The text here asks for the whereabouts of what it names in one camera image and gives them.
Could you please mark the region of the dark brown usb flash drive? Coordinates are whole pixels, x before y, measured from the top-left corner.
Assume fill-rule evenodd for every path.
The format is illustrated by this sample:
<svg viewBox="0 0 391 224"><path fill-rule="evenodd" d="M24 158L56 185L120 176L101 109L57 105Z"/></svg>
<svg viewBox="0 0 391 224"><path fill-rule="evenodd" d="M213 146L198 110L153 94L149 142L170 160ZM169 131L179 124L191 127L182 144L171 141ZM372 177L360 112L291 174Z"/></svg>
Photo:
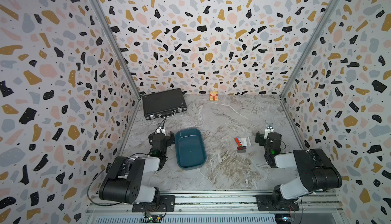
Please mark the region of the dark brown usb flash drive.
<svg viewBox="0 0 391 224"><path fill-rule="evenodd" d="M238 153L245 153L246 152L246 146L238 146L237 147Z"/></svg>

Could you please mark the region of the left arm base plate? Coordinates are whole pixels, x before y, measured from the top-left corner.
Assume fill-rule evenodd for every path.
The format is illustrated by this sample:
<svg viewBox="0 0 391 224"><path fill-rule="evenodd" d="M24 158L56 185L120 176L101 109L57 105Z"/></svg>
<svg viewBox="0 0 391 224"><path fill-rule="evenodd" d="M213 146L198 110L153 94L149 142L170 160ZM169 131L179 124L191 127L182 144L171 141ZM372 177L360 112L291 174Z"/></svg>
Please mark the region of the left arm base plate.
<svg viewBox="0 0 391 224"><path fill-rule="evenodd" d="M160 195L155 198L152 202L137 202L133 204L132 212L133 213L142 213L142 212L173 212L175 209L175 200L174 195Z"/></svg>

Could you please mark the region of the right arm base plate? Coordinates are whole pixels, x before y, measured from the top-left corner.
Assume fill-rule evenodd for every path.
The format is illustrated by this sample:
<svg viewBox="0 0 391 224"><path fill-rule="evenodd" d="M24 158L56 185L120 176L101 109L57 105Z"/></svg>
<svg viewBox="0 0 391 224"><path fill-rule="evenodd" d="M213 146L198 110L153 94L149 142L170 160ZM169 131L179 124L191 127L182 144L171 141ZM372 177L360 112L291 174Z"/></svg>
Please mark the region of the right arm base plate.
<svg viewBox="0 0 391 224"><path fill-rule="evenodd" d="M274 197L271 194L259 194L255 196L258 211L298 211L297 200L285 200L282 197Z"/></svg>

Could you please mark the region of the white usb flash drive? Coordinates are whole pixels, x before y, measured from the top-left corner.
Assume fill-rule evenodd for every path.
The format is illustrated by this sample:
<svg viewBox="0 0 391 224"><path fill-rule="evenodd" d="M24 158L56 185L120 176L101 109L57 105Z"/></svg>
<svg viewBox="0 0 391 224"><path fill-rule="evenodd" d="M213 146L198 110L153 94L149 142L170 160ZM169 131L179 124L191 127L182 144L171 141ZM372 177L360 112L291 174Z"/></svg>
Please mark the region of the white usb flash drive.
<svg viewBox="0 0 391 224"><path fill-rule="evenodd" d="M245 138L245 137L240 137L239 138L239 141L240 141L240 143L241 143L241 145L244 147L244 146L248 146L248 143L247 143L247 138Z"/></svg>

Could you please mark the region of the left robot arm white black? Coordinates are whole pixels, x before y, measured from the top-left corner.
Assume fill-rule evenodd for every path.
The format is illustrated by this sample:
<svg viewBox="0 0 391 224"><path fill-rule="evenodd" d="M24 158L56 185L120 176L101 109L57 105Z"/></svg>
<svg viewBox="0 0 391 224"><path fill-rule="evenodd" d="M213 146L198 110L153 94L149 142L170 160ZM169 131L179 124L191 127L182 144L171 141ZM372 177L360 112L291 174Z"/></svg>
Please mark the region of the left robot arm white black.
<svg viewBox="0 0 391 224"><path fill-rule="evenodd" d="M160 171L167 161L167 147L175 143L171 132L149 135L150 152L144 157L116 157L99 189L99 198L119 203L142 203L157 206L161 203L158 187L142 185L143 175Z"/></svg>

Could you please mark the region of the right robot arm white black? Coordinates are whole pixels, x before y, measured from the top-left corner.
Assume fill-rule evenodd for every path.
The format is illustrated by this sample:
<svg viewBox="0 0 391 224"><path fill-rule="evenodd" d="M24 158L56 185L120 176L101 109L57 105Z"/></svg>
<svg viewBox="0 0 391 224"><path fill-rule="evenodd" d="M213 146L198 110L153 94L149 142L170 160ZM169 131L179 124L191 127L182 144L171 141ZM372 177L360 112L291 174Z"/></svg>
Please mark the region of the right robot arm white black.
<svg viewBox="0 0 391 224"><path fill-rule="evenodd" d="M274 205L295 201L319 190L327 191L342 186L341 174L322 149L282 153L282 135L276 132L257 132L255 142L264 147L264 157L270 167L298 172L297 178L273 189L271 202Z"/></svg>

